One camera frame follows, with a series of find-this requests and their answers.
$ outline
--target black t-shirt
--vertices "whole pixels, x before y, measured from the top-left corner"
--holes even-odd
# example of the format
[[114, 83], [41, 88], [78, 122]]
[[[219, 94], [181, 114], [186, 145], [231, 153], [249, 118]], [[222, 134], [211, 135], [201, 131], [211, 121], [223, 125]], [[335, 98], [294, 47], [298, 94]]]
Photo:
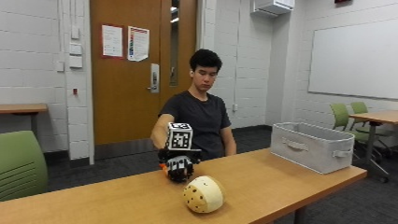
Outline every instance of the black t-shirt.
[[161, 114], [171, 115], [175, 123], [189, 123], [193, 129], [191, 149], [201, 149], [203, 161], [223, 156], [219, 130], [231, 122], [221, 98], [207, 93], [207, 100], [202, 102], [189, 91], [183, 91], [167, 100]]

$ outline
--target bin handle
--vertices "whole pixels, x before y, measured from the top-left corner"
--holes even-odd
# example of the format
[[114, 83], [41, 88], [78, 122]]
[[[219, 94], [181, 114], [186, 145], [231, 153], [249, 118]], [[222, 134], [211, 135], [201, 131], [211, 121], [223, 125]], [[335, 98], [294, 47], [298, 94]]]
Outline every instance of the bin handle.
[[353, 149], [350, 149], [349, 151], [334, 151], [333, 152], [333, 156], [334, 157], [349, 157], [351, 154]]
[[287, 138], [282, 137], [282, 143], [286, 144], [289, 147], [293, 147], [293, 148], [299, 149], [299, 150], [309, 151], [309, 146], [306, 144], [297, 143], [297, 142], [289, 140]]

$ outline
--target white cube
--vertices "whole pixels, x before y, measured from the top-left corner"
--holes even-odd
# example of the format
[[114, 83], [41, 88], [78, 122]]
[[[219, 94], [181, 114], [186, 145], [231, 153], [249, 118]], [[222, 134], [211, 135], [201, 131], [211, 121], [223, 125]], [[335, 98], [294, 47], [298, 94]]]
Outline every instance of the white cube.
[[169, 150], [190, 150], [193, 130], [187, 123], [167, 124], [166, 148]]

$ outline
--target paper sign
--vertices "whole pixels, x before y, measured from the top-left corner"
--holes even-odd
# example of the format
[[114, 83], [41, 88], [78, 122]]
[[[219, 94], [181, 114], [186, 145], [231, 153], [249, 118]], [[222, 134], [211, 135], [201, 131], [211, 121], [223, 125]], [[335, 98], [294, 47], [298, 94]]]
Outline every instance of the paper sign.
[[138, 62], [148, 58], [149, 30], [128, 26], [128, 51], [126, 59]]
[[102, 56], [124, 57], [124, 28], [102, 25]]

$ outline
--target wooden table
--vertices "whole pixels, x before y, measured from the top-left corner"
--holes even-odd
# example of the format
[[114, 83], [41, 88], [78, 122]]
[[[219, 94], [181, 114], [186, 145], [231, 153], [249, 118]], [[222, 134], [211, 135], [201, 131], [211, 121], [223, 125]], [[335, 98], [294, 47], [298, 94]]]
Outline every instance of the wooden table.
[[213, 213], [191, 212], [182, 200], [186, 183], [173, 183], [157, 171], [2, 202], [1, 224], [267, 223], [302, 211], [367, 173], [350, 166], [321, 175], [267, 149], [205, 161], [194, 168], [193, 177], [209, 175], [225, 187], [226, 203]]
[[364, 114], [353, 114], [350, 118], [367, 120], [370, 122], [370, 140], [366, 151], [366, 158], [355, 161], [355, 164], [364, 164], [370, 171], [382, 176], [382, 182], [388, 181], [387, 171], [371, 159], [372, 143], [375, 137], [375, 127], [382, 123], [398, 124], [398, 110], [387, 110]]
[[37, 114], [46, 112], [46, 104], [28, 105], [0, 105], [0, 114], [28, 115], [30, 120], [30, 129], [37, 137]]

